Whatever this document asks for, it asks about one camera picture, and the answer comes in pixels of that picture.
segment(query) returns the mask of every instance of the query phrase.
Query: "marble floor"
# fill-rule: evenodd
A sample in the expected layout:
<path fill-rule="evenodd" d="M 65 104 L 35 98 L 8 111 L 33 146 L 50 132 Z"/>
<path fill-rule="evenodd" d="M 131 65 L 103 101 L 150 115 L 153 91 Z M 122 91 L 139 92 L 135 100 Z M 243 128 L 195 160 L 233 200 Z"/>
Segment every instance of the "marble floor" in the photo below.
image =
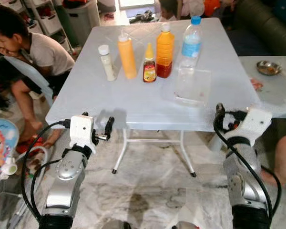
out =
<path fill-rule="evenodd" d="M 43 107 L 35 101 L 43 119 Z M 11 117 L 21 127 L 19 117 Z M 57 142 L 52 159 L 58 159 L 69 144 L 65 131 Z M 177 138 L 176 131 L 131 131 L 131 136 Z M 193 162 L 197 177 L 190 176 L 180 148 L 170 144 L 137 144 L 127 147 L 117 174 L 111 170 L 122 149 L 122 133 L 114 130 L 109 142 L 100 142 L 97 154 L 91 156 L 86 177 L 80 188 L 80 201 L 73 222 L 74 229 L 101 229 L 113 220 L 128 221 L 132 229 L 170 229 L 180 220 L 193 222 L 201 229 L 231 229 L 232 213 L 222 163 L 225 152 L 211 152 L 206 143 L 213 134 L 186 132 L 185 149 Z M 262 164 L 269 166 L 273 146 L 260 138 L 256 144 Z M 53 182 L 53 167 L 46 173 L 36 194 L 42 209 Z M 276 189 L 267 186 L 273 203 Z M 38 228 L 27 212 L 18 229 Z M 286 189 L 274 216 L 272 229 L 286 229 Z"/>

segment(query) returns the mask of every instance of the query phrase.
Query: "black cable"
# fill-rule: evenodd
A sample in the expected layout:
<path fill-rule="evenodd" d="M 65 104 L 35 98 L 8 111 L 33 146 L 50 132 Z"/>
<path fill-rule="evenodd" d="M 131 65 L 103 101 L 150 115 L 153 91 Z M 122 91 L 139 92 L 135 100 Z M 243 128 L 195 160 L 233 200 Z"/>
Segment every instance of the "black cable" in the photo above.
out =
<path fill-rule="evenodd" d="M 36 203 L 35 203 L 35 198 L 34 198 L 34 188 L 35 188 L 35 181 L 37 176 L 40 174 L 41 170 L 43 168 L 45 168 L 46 166 L 50 165 L 50 164 L 54 164 L 59 162 L 61 159 L 55 160 L 55 161 L 50 161 L 47 162 L 45 164 L 43 164 L 39 169 L 37 169 L 37 171 L 35 172 L 34 176 L 33 176 L 33 180 L 32 180 L 32 184 L 31 184 L 31 203 L 32 203 L 32 207 L 39 213 Z"/>
<path fill-rule="evenodd" d="M 230 148 L 232 150 L 233 153 L 236 154 L 236 156 L 243 162 L 243 164 L 248 168 L 248 170 L 251 172 L 251 174 L 254 176 L 254 178 L 257 180 L 258 184 L 260 185 L 260 187 L 262 188 L 264 195 L 266 197 L 267 200 L 267 206 L 268 206 L 268 218 L 269 218 L 269 226 L 271 224 L 272 221 L 272 217 L 273 217 L 273 212 L 272 212 L 272 205 L 271 205 L 271 199 L 270 196 L 267 192 L 267 189 L 265 188 L 261 178 L 256 174 L 256 172 L 251 168 L 251 166 L 248 164 L 248 162 L 243 158 L 243 156 L 240 155 L 240 153 L 237 151 L 237 149 L 235 149 L 232 145 L 230 145 L 230 143 L 222 136 L 222 134 L 219 132 L 218 128 L 217 128 L 217 119 L 219 117 L 222 117 L 222 114 L 219 114 L 215 117 L 214 122 L 213 122 L 213 126 L 214 126 L 214 131 L 215 133 L 219 136 L 219 138 L 227 145 L 228 148 Z"/>
<path fill-rule="evenodd" d="M 56 123 L 53 123 L 47 127 L 45 127 L 44 129 L 42 129 L 39 134 L 37 135 L 37 138 L 30 144 L 27 152 L 25 153 L 24 157 L 23 157 L 23 165 L 22 165 L 22 170 L 21 170 L 21 192 L 22 192 L 22 196 L 23 196 L 23 200 L 25 202 L 25 204 L 27 205 L 28 209 L 31 211 L 31 213 L 33 214 L 33 216 L 36 218 L 36 220 L 39 222 L 40 221 L 40 214 L 38 212 L 37 209 L 34 209 L 33 206 L 30 204 L 27 194 L 25 193 L 25 169 L 26 169 L 26 162 L 28 159 L 28 155 L 30 153 L 30 150 L 34 147 L 34 145 L 36 144 L 36 142 L 38 141 L 38 139 L 48 130 L 50 129 L 52 126 L 54 125 L 64 125 L 65 122 L 64 121 L 59 121 Z"/>
<path fill-rule="evenodd" d="M 273 207 L 273 215 L 276 213 L 277 207 L 281 201 L 281 196 L 282 196 L 282 186 L 280 180 L 277 178 L 277 176 L 272 172 L 269 168 L 266 168 L 265 166 L 262 166 L 262 169 L 265 170 L 267 173 L 273 176 L 273 178 L 276 180 L 276 185 L 277 185 L 277 195 L 276 195 L 276 202 Z"/>

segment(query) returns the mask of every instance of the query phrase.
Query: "blue bottle cap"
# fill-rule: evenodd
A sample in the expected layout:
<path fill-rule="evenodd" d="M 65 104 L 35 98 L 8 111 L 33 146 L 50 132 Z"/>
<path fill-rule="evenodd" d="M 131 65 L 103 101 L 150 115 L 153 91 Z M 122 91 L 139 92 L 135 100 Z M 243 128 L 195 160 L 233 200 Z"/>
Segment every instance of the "blue bottle cap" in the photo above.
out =
<path fill-rule="evenodd" d="M 193 16 L 191 19 L 192 25 L 199 25 L 200 22 L 201 22 L 201 17 L 199 17 L 199 16 Z"/>

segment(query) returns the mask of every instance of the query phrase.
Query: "child's foot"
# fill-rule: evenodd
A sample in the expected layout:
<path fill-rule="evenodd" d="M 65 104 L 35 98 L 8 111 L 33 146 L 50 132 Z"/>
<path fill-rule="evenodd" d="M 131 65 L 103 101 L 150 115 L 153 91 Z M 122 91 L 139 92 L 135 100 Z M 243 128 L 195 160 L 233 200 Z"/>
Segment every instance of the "child's foot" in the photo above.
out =
<path fill-rule="evenodd" d="M 46 140 L 45 143 L 43 143 L 43 146 L 47 149 L 50 149 L 56 141 L 60 138 L 62 133 L 62 129 L 54 129 L 48 139 Z"/>
<path fill-rule="evenodd" d="M 19 137 L 19 143 L 28 141 L 34 134 L 38 132 L 39 129 L 42 128 L 41 122 L 25 122 L 24 130 Z"/>

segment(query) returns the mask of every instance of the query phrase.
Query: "trash bin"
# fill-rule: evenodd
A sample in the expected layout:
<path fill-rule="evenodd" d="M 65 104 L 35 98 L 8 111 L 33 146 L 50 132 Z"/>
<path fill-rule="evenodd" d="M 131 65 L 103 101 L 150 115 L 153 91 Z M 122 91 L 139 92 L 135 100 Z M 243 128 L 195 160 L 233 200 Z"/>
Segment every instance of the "trash bin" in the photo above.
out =
<path fill-rule="evenodd" d="M 77 40 L 83 46 L 92 28 L 101 24 L 97 2 L 96 0 L 90 0 L 80 7 L 65 9 Z"/>

